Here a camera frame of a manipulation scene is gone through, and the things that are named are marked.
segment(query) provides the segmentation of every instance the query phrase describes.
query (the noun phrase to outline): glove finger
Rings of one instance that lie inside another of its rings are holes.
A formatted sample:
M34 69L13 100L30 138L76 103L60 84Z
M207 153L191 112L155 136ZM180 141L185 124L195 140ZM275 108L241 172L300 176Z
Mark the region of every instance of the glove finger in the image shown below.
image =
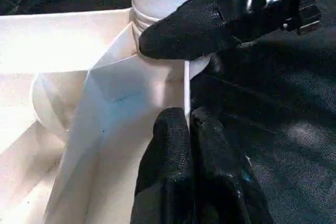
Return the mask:
M139 49L155 59L193 60L239 43L225 28L218 0L189 0L146 29Z
M131 223L191 223L193 162L182 109L166 109L157 117L136 184Z

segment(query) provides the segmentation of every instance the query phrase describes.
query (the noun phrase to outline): black fabric glove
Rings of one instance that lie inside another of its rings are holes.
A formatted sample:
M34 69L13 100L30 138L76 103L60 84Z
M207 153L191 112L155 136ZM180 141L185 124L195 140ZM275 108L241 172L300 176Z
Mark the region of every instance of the black fabric glove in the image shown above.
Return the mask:
M250 158L275 223L336 217L334 34L277 34L227 50L191 81L192 110L216 115Z
M140 51L156 59L193 60L278 29L289 0L188 0L146 29Z
M131 223L194 223L193 170L184 112L166 109L156 119L140 163Z
M250 164L221 123L198 109L164 110L139 167L131 223L272 223Z

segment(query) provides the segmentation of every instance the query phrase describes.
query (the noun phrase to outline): white cardboard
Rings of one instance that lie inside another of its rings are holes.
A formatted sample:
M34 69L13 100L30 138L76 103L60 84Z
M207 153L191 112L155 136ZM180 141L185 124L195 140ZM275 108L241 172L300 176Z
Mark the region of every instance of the white cardboard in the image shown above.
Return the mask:
M129 23L89 71L44 223L129 222L155 118L183 107L188 74L183 61L139 55L136 40Z
M131 11L0 17L0 222L41 223L64 151L34 118L34 74L47 76L65 105L75 107L81 93L71 81L86 77Z

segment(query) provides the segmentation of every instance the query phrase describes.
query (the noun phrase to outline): white paper box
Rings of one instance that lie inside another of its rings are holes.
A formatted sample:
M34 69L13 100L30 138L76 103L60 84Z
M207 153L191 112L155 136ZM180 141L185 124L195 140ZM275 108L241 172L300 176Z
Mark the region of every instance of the white paper box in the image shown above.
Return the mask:
M87 71L38 73L30 87L35 118L63 142L80 100Z
M28 114L22 123L10 121L14 129L20 123L23 134L1 145L2 223L129 221L138 165L155 118L171 106L189 112L188 63L140 56L131 20L132 9L0 17L5 28L0 32L0 109L9 111L1 119L17 108L17 118ZM59 60L52 61L57 55ZM44 109L29 106L29 99L34 105L29 87L39 73L67 103L71 94L58 80L83 71L82 93L73 91L80 102L64 148L45 123L57 106L42 117Z
M130 23L89 71L45 223L127 223L164 108L184 106L184 62L139 56Z

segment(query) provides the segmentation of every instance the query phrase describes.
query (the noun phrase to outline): black glove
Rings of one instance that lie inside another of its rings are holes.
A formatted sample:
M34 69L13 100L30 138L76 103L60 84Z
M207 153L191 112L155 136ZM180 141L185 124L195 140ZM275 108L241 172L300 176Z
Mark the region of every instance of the black glove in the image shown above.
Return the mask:
M142 157L131 223L194 223L195 180L190 135L179 108L157 117Z
M182 109L164 110L139 167L131 223L272 223L246 157L202 109L190 138Z
M151 58L193 60L278 29L290 0L188 0L146 29L140 51Z

